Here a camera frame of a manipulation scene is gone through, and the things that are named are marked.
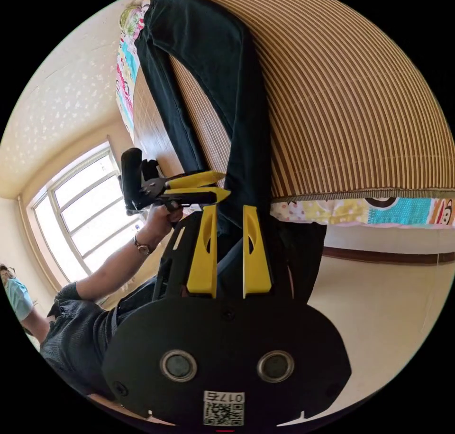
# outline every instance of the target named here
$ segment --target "round sensor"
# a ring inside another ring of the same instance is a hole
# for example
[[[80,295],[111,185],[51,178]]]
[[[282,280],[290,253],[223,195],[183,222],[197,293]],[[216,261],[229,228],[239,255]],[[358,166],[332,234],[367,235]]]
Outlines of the round sensor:
[[[171,350],[160,362],[161,372],[174,382],[188,382],[197,371],[196,360],[183,350]]]
[[[294,371],[294,360],[287,352],[274,350],[266,353],[257,364],[259,377],[268,383],[286,380]]]

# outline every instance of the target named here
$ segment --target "window pane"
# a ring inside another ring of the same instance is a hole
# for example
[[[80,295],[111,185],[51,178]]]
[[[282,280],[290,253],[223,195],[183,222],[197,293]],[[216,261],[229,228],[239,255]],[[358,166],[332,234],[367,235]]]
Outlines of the window pane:
[[[73,241],[79,252],[84,255],[132,220],[134,217],[127,215],[125,203],[120,200],[78,230],[73,235]]]
[[[81,170],[55,191],[59,206],[65,205],[79,192],[112,171],[114,171],[114,165],[109,156],[102,157]]]
[[[49,250],[68,280],[74,282],[87,277],[60,230],[48,196],[35,208],[35,212]]]
[[[96,251],[94,251],[84,260],[90,270],[92,272],[96,271],[111,254],[120,249],[129,240],[133,239],[133,236],[141,228],[142,222],[138,221],[96,249]]]
[[[78,225],[81,225],[99,210],[120,197],[122,197],[120,184],[117,177],[112,176],[76,200],[62,212],[68,229],[70,231],[74,230]]]

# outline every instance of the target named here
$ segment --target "ceiling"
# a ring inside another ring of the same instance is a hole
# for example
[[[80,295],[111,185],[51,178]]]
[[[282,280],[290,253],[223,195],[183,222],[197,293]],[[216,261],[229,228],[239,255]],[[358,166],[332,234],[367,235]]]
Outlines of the ceiling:
[[[14,198],[62,148],[120,119],[115,101],[119,17],[132,0],[105,7],[70,33],[22,92],[0,145],[0,197]]]

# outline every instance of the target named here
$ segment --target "dark pants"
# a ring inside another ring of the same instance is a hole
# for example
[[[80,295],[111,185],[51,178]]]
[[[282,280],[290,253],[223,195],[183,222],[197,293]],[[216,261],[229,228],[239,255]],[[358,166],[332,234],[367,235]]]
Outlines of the dark pants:
[[[309,298],[326,227],[278,222],[271,203],[271,126],[261,67],[249,29],[209,0],[152,0],[136,40],[144,77],[185,172],[208,169],[169,55],[193,75],[231,140],[218,207],[218,295],[242,296],[243,205],[255,206],[276,227],[292,273],[295,296]],[[120,302],[120,312],[152,299],[150,281]]]
[[[266,213],[271,201],[271,126],[261,67],[249,29],[209,0],[151,0],[137,54],[185,172],[208,169],[170,63],[193,75],[217,112],[231,150],[218,229],[229,249],[240,238],[243,205]]]

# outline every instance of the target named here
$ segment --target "yellow plastic part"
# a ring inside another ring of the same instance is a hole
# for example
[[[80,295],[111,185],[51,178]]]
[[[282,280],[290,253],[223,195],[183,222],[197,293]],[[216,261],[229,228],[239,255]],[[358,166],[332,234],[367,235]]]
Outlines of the yellow plastic part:
[[[167,189],[163,193],[166,195],[172,194],[201,194],[204,192],[213,192],[217,196],[217,203],[222,202],[229,197],[231,191],[221,189],[219,187],[183,187],[180,189]]]
[[[193,175],[181,176],[180,178],[170,179],[167,184],[169,189],[182,189],[190,187],[201,187],[215,184],[221,181],[226,175],[224,173],[209,170],[206,172],[195,173]]]
[[[194,249],[186,288],[189,293],[217,297],[217,206],[202,210],[198,240]]]
[[[250,254],[250,243],[253,250]],[[272,288],[259,219],[254,206],[243,207],[243,298]]]

